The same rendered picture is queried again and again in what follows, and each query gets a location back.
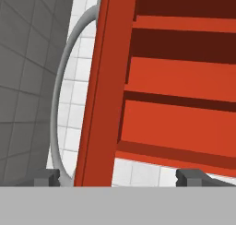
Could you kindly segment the red open cabinet with shelves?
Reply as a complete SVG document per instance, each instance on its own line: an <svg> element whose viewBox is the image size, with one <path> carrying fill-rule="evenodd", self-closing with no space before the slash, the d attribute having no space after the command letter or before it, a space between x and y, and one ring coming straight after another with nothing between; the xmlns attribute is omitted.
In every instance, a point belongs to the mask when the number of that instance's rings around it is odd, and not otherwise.
<svg viewBox="0 0 236 225"><path fill-rule="evenodd" d="M236 0L120 2L116 155L236 176Z"/></svg>

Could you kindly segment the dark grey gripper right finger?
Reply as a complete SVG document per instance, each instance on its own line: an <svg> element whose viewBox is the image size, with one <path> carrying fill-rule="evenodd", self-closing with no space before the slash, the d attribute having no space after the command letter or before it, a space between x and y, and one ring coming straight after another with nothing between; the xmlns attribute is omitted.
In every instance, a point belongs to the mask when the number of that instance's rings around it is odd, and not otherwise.
<svg viewBox="0 0 236 225"><path fill-rule="evenodd" d="M213 179L198 169L178 169L176 186L229 186L229 183Z"/></svg>

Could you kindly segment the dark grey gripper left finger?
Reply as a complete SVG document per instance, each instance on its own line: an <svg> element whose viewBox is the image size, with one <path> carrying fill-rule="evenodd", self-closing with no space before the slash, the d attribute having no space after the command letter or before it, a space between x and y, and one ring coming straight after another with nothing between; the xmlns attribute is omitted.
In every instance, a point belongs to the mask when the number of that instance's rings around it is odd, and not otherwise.
<svg viewBox="0 0 236 225"><path fill-rule="evenodd" d="M58 169L43 169L19 183L19 186L59 186L60 171Z"/></svg>

